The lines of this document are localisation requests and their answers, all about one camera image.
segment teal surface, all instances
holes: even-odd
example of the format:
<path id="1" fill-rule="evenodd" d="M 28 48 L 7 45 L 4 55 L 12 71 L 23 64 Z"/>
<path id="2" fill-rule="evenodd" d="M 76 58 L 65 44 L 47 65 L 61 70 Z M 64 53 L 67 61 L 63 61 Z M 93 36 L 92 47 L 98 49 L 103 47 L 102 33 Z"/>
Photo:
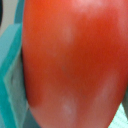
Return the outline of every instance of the teal surface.
<path id="1" fill-rule="evenodd" d="M 25 2 L 25 0 L 18 1 L 14 23 L 21 23 L 23 20 L 24 2 Z"/>
<path id="2" fill-rule="evenodd" d="M 22 128 L 26 116 L 21 33 L 22 25 L 15 24 L 0 38 L 0 123 L 5 128 Z"/>

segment tomato skin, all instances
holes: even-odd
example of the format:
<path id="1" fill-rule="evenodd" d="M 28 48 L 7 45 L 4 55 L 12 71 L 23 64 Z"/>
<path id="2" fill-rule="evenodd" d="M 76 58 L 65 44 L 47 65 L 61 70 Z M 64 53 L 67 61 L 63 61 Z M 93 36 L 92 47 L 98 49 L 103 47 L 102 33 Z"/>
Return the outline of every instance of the tomato skin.
<path id="1" fill-rule="evenodd" d="M 128 79 L 127 0 L 26 0 L 23 64 L 43 128 L 107 128 Z"/>

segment white surface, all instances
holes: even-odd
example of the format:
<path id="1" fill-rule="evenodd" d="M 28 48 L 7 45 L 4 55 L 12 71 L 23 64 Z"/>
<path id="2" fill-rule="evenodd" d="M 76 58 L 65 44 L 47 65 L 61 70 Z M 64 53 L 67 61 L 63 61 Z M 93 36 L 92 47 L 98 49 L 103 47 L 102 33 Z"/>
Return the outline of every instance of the white surface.
<path id="1" fill-rule="evenodd" d="M 125 116 L 122 104 L 119 106 L 119 109 L 108 128 L 128 128 L 128 120 Z"/>
<path id="2" fill-rule="evenodd" d="M 13 24 L 17 2 L 18 0 L 3 0 L 3 18 L 0 28 L 0 36 L 8 25 Z"/>

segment red tomato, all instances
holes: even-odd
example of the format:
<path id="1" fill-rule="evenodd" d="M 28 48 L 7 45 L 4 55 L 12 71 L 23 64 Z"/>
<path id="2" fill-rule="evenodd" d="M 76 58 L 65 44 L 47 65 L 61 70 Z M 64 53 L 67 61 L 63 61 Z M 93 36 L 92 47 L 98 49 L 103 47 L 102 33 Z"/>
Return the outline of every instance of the red tomato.
<path id="1" fill-rule="evenodd" d="M 43 128 L 107 128 L 128 80 L 128 0 L 26 0 L 28 103 Z"/>

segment red object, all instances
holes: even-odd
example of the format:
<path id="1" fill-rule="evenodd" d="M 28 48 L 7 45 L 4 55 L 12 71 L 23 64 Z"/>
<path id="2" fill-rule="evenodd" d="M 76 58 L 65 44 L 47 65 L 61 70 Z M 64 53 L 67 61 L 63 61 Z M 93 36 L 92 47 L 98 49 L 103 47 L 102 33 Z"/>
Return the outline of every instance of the red object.
<path id="1" fill-rule="evenodd" d="M 43 128 L 108 128 L 128 82 L 128 0 L 26 0 L 23 64 Z"/>

